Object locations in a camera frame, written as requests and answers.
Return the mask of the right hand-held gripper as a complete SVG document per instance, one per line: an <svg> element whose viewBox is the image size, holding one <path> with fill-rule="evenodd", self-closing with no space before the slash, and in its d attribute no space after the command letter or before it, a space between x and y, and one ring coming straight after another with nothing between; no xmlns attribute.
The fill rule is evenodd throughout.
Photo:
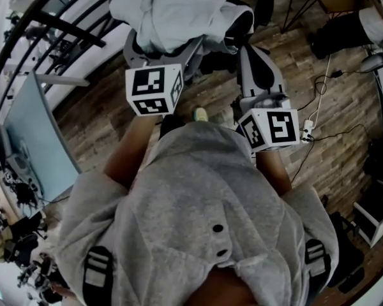
<svg viewBox="0 0 383 306"><path fill-rule="evenodd" d="M249 52L240 50L242 97L238 101L241 115L237 123L252 152L280 150L300 143L297 110L291 107L285 92L282 72L270 58L270 51L258 48L261 59L259 78L261 89L255 90Z"/></svg>

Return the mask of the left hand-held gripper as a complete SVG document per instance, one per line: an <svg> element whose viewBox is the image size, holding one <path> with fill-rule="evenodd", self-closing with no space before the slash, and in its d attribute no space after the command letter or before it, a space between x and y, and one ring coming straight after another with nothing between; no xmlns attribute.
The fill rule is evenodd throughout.
<svg viewBox="0 0 383 306"><path fill-rule="evenodd" d="M168 115L174 112L184 87L185 75L194 75L202 61L203 38L192 39L179 55L145 54L137 33L128 33L123 55L126 99L136 115Z"/></svg>

